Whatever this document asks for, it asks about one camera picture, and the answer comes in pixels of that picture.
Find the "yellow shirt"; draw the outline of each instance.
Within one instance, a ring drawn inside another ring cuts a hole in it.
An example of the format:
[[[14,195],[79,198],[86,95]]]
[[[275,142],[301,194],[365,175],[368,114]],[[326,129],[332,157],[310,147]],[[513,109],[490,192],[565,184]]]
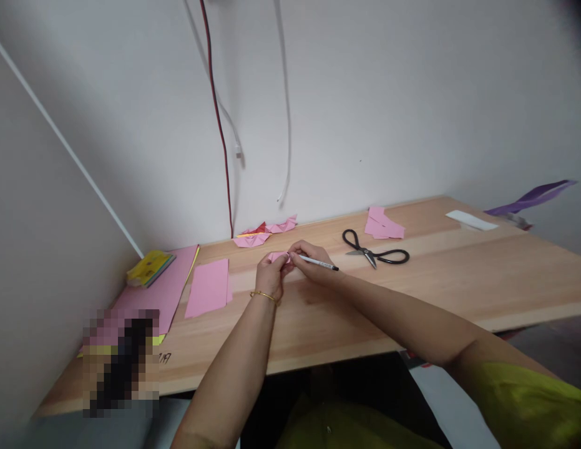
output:
[[[485,363],[468,373],[472,399],[500,446],[506,448],[581,447],[581,390],[537,372]],[[311,408],[301,397],[278,449],[402,449],[440,446],[387,416],[341,402]]]

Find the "red cable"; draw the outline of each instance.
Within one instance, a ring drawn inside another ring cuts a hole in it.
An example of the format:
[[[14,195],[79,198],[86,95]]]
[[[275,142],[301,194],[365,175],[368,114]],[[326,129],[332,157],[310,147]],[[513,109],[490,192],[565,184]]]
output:
[[[213,94],[213,104],[215,106],[215,115],[217,116],[217,126],[220,129],[222,138],[223,158],[226,163],[226,187],[228,189],[228,215],[230,217],[230,238],[234,238],[234,226],[232,226],[232,203],[230,202],[230,175],[228,174],[228,150],[226,149],[226,140],[223,138],[222,121],[220,120],[220,109],[217,107],[217,97],[215,95],[215,83],[213,81],[213,64],[211,62],[211,34],[209,34],[209,22],[207,21],[207,12],[205,2],[200,0],[201,10],[203,11],[203,22],[205,23],[205,33],[207,34],[207,54],[209,58],[209,80],[211,81],[211,93]]]

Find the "scissors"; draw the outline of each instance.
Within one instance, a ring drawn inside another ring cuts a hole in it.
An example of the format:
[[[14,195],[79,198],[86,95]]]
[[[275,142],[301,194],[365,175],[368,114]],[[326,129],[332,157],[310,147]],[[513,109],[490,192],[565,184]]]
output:
[[[346,238],[347,233],[351,233],[353,235],[354,243],[348,241],[348,239]],[[367,248],[363,248],[361,245],[359,245],[359,238],[357,237],[357,233],[355,231],[353,231],[352,229],[347,229],[346,231],[344,231],[342,233],[342,239],[355,249],[355,251],[351,251],[350,253],[347,253],[347,254],[350,254],[350,255],[360,254],[360,255],[365,256],[367,258],[367,260],[369,261],[369,263],[371,264],[371,266],[375,269],[378,269],[378,266],[376,265],[375,258],[378,258],[378,260],[380,262],[391,263],[391,264],[395,264],[395,265],[407,263],[409,261],[409,259],[411,258],[411,255],[409,253],[407,253],[404,249],[391,249],[390,251],[386,251],[384,253],[372,253]],[[392,261],[389,259],[384,259],[382,257],[382,256],[387,256],[388,254],[392,254],[392,253],[403,253],[404,258],[399,260],[399,261]]]

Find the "hand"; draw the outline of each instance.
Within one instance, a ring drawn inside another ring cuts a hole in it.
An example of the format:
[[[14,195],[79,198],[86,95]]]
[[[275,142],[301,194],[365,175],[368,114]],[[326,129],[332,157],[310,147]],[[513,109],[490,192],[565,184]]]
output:
[[[294,265],[286,264],[287,255],[282,255],[275,261],[268,259],[269,253],[257,264],[257,276],[255,279],[255,291],[273,296],[276,300],[282,298],[282,279],[292,271]]]
[[[334,262],[328,256],[328,252],[321,246],[315,246],[305,240],[301,240],[293,244],[288,250],[290,253],[291,264],[294,264],[305,276],[317,284],[328,284],[329,282],[338,282],[345,276],[341,271],[333,271],[328,268],[309,263],[302,260],[299,254],[307,256],[311,259],[325,262],[334,265]]]

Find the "woman's right hand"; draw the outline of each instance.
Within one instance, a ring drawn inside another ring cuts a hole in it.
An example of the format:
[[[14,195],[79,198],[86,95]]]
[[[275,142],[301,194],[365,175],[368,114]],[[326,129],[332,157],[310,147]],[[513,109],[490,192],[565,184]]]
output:
[[[345,276],[345,274],[341,271],[333,271],[328,268],[302,260],[299,257],[299,254],[302,254],[311,259],[334,265],[334,262],[332,262],[330,256],[328,255],[328,252],[321,246],[315,246],[309,242],[306,242],[305,240],[300,240],[293,244],[288,252],[290,253],[292,264],[300,271],[302,271],[306,277],[317,284],[325,285],[329,282],[338,282]]]

